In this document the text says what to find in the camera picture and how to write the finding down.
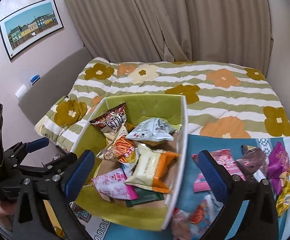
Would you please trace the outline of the left hand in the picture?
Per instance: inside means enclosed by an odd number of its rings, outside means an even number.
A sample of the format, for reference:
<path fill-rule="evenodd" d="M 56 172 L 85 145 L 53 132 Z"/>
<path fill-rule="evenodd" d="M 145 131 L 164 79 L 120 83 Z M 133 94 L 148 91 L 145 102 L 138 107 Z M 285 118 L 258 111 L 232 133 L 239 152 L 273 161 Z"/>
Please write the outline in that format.
<path fill-rule="evenodd" d="M 0 229 L 12 231 L 12 216 L 16 210 L 16 203 L 0 201 Z"/>

